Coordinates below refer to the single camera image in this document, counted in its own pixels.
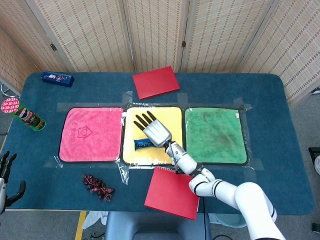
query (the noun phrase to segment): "grapes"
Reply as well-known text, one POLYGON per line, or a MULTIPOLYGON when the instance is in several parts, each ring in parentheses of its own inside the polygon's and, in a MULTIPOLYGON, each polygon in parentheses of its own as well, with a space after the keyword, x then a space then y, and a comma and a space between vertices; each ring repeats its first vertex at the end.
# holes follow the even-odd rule
POLYGON ((107 202, 111 201, 111 193, 114 193, 113 188, 109 188, 106 184, 97 177, 90 174, 83 175, 83 184, 91 193, 96 193, 100 200, 105 199, 107 202))

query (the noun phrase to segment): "blue box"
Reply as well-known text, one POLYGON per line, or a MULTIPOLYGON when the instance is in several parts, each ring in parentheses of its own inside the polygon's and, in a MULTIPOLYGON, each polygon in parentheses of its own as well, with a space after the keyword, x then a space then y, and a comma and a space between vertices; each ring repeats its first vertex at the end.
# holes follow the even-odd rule
POLYGON ((44 71, 41 77, 42 81, 50 84, 58 84, 65 87, 71 87, 74 78, 71 75, 44 71))

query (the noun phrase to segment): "table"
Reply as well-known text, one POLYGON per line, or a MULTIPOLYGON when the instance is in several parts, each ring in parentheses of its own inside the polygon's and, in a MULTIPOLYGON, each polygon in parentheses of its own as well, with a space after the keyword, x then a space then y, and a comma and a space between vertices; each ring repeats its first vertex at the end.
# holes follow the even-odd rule
MULTIPOLYGON (((273 74, 176 73, 180 90, 139 101, 132 73, 75 72, 71 88, 43 82, 41 73, 30 75, 20 101, 46 120, 35 132, 16 119, 3 151, 17 153, 8 195, 26 181, 22 199, 12 209, 94 210, 150 212, 144 207, 151 169, 130 169, 123 184, 115 163, 62 163, 55 156, 67 112, 72 107, 123 106, 127 102, 184 106, 234 105, 251 107, 246 121, 251 143, 250 167, 206 165, 216 178, 239 185, 258 183, 278 214, 303 215, 314 208, 297 136, 281 79, 273 74), (85 173, 115 188, 112 201, 100 201, 82 183, 85 173)), ((209 213, 238 213, 213 197, 205 197, 209 213)))

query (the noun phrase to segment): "pink towel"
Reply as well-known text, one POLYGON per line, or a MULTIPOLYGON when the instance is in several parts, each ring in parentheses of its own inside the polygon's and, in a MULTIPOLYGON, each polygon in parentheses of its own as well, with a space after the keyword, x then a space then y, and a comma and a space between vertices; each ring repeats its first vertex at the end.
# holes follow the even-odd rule
POLYGON ((73 108, 61 137, 59 157, 65 162, 115 161, 120 154, 122 108, 73 108))

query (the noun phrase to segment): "green can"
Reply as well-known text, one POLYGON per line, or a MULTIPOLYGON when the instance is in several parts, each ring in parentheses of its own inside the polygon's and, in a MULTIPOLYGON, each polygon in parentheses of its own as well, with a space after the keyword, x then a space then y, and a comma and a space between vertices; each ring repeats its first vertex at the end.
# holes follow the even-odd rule
POLYGON ((1 104, 1 111, 19 119, 34 131, 40 131, 46 126, 45 120, 26 108, 16 97, 10 97, 4 100, 1 104))

